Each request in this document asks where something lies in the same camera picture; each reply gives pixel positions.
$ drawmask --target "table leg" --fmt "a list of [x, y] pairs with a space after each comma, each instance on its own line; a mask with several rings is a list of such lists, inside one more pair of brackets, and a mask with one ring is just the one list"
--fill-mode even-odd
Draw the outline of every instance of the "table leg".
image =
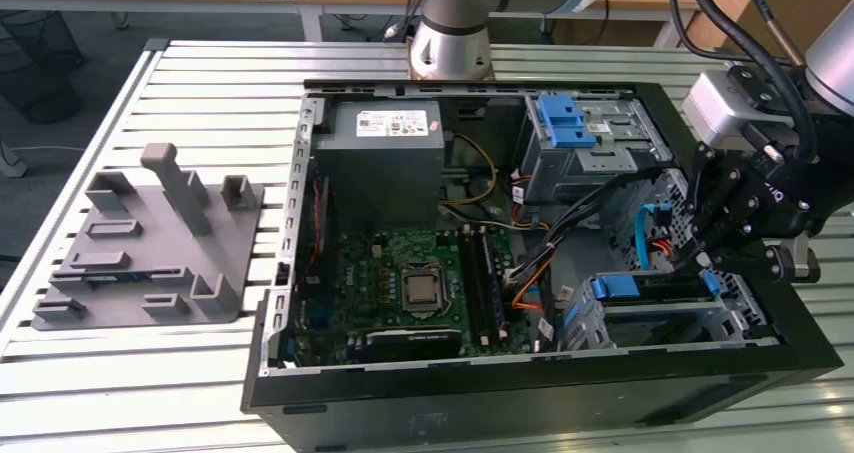
[[303, 20], [303, 34], [306, 35], [306, 41], [323, 41], [323, 29], [320, 28], [322, 14], [323, 6], [299, 5], [299, 16]]
[[[682, 24], [687, 28], [687, 26], [691, 24], [691, 18], [694, 18], [694, 11], [679, 10], [679, 16], [682, 17]], [[677, 25], [673, 22], [673, 18], [670, 18], [665, 22], [665, 26], [662, 26], [662, 29], [658, 32], [658, 37], [655, 38], [653, 47], [675, 48], [677, 46], [679, 46], [679, 34], [677, 33]]]
[[128, 22], [130, 16], [131, 14], [127, 12], [118, 12], [118, 11], [110, 12], [110, 19], [112, 20], [112, 26], [116, 27], [116, 30], [128, 29], [128, 27], [131, 26], [131, 23]]
[[7, 178], [20, 178], [27, 173], [27, 165], [15, 152], [0, 141], [0, 174]]

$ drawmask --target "blue plastic clip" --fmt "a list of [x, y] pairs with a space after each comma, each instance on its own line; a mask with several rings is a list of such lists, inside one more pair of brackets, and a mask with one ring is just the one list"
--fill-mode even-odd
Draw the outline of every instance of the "blue plastic clip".
[[539, 97], [539, 114], [551, 135], [555, 148], [593, 148], [597, 139], [587, 133], [585, 112], [569, 96]]
[[711, 297], [717, 298], [721, 294], [721, 281], [713, 272], [707, 271], [703, 273], [703, 282], [706, 283], [706, 288], [709, 288]]
[[605, 284], [609, 298], [638, 298], [641, 296], [638, 284], [630, 275], [601, 276], [599, 281]]
[[601, 300], [602, 298], [609, 296], [607, 293], [605, 292], [605, 287], [602, 286], [602, 283], [599, 283], [599, 280], [597, 279], [590, 280], [590, 286], [593, 287], [593, 294], [597, 297], [597, 300]]

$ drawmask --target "cable connector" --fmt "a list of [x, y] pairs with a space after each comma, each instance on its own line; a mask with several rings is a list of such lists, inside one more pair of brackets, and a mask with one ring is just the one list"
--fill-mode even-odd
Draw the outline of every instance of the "cable connector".
[[383, 34], [383, 41], [391, 40], [398, 33], [401, 32], [401, 23], [395, 23], [386, 29], [386, 33]]

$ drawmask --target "aluminum extrusion table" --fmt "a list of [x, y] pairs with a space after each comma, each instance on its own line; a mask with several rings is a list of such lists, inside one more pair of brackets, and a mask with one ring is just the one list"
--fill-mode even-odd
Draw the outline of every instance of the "aluminum extrusion table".
[[[405, 58], [398, 45], [355, 43], [174, 41], [143, 53], [0, 295], [3, 453], [290, 451], [239, 403], [252, 316], [275, 274], [272, 232], [283, 220], [302, 81], [405, 78]], [[494, 58], [499, 79], [658, 82], [675, 102], [698, 73], [721, 67], [673, 49], [495, 46]], [[90, 207], [83, 186], [104, 167], [154, 184], [139, 154], [146, 143], [164, 141], [203, 181], [240, 173], [266, 186], [240, 318], [226, 325], [39, 332], [31, 309]], [[853, 235], [846, 210], [812, 243], [822, 284], [798, 289], [846, 367], [694, 425], [481, 442], [455, 445], [458, 451], [852, 451]]]

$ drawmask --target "yellow cable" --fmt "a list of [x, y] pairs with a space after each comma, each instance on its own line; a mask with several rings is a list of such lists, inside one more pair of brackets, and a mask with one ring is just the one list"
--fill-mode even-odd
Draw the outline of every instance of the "yellow cable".
[[481, 156], [483, 156], [483, 159], [490, 164], [490, 173], [493, 173], [493, 179], [490, 180], [490, 187], [486, 189], [483, 193], [481, 193], [474, 198], [465, 198], [462, 200], [445, 200], [445, 201], [441, 201], [439, 204], [441, 205], [471, 205], [473, 203], [479, 202], [487, 196], [490, 196], [490, 194], [495, 190], [495, 185], [498, 184], [498, 171], [495, 169], [495, 163], [493, 162], [493, 158], [490, 158], [490, 155], [487, 154], [487, 152], [483, 150], [483, 148], [481, 148], [481, 145], [478, 145], [474, 142], [474, 140], [469, 138], [466, 135], [454, 133], [454, 136], [459, 137], [466, 143], [471, 145], [471, 147], [478, 151], [478, 153], [481, 153]]

